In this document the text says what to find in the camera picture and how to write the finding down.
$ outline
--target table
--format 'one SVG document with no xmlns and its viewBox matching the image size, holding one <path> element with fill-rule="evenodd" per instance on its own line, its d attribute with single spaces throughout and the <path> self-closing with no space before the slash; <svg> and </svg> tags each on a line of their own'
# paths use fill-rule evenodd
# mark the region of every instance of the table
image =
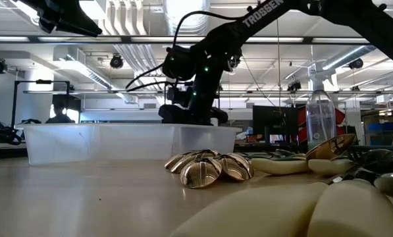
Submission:
<svg viewBox="0 0 393 237">
<path fill-rule="evenodd" d="M 227 194 L 279 184 L 326 182 L 315 174 L 267 176 L 184 188 L 164 161 L 31 167 L 0 160 L 0 236 L 168 236 Z"/>
</svg>

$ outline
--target black robotic arm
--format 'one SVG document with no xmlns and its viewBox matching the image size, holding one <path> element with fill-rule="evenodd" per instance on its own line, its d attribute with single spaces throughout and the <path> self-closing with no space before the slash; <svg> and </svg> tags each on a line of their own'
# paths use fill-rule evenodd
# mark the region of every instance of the black robotic arm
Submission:
<svg viewBox="0 0 393 237">
<path fill-rule="evenodd" d="M 81 10 L 79 0 L 20 1 L 37 10 L 40 27 L 48 33 L 54 27 L 87 36 L 101 33 L 101 29 Z M 239 57 L 240 48 L 248 38 L 291 9 L 349 26 L 393 60 L 393 18 L 384 13 L 385 8 L 386 5 L 377 7 L 372 0 L 266 0 L 255 9 L 248 9 L 248 14 L 234 22 L 211 30 L 205 39 L 190 49 L 174 43 L 163 64 L 163 72 L 178 81 L 196 77 L 191 90 L 173 90 L 170 95 L 170 99 L 187 105 L 187 109 L 164 105 L 159 114 L 164 122 L 210 124 L 212 104 L 223 71 L 230 69 L 230 59 Z M 222 122 L 226 120 L 226 114 L 220 110 L 214 109 L 214 113 L 215 117 L 222 118 Z"/>
<path fill-rule="evenodd" d="M 386 5 L 377 7 L 371 0 L 267 0 L 234 22 L 210 31 L 206 38 L 184 49 L 174 45 L 163 64 L 163 72 L 177 80 L 189 80 L 194 75 L 188 110 L 177 114 L 172 105 L 160 108 L 163 118 L 187 116 L 186 123 L 209 124 L 211 107 L 227 61 L 236 55 L 248 38 L 291 9 L 330 22 L 349 26 L 393 60 L 393 18 L 384 13 Z M 165 122 L 176 122 L 167 119 Z"/>
</svg>

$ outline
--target clear plastic bin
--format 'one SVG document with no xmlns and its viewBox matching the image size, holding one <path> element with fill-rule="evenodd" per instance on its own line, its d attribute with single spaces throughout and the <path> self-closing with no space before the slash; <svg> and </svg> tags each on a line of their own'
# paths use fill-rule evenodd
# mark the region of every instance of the clear plastic bin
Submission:
<svg viewBox="0 0 393 237">
<path fill-rule="evenodd" d="M 233 152 L 239 128 L 187 124 L 23 126 L 31 165 L 77 161 L 168 160 L 193 149 Z"/>
</svg>

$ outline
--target computer monitor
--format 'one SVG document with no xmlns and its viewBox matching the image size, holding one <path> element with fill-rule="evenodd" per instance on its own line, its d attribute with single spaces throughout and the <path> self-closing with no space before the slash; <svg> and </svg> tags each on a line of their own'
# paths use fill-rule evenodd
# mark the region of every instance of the computer monitor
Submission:
<svg viewBox="0 0 393 237">
<path fill-rule="evenodd" d="M 253 134 L 297 135 L 298 132 L 298 110 L 296 108 L 253 106 Z"/>
</svg>

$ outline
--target plastic storage container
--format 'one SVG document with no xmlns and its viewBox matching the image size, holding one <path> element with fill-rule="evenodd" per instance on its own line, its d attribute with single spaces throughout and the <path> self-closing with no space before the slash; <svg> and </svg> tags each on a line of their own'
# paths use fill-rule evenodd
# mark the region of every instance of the plastic storage container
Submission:
<svg viewBox="0 0 393 237">
<path fill-rule="evenodd" d="M 306 105 L 309 150 L 336 136 L 335 106 L 323 90 L 315 90 Z"/>
<path fill-rule="evenodd" d="M 168 160 L 193 149 L 233 152 L 240 128 L 187 124 L 24 126 L 31 165 L 72 161 Z"/>
</svg>

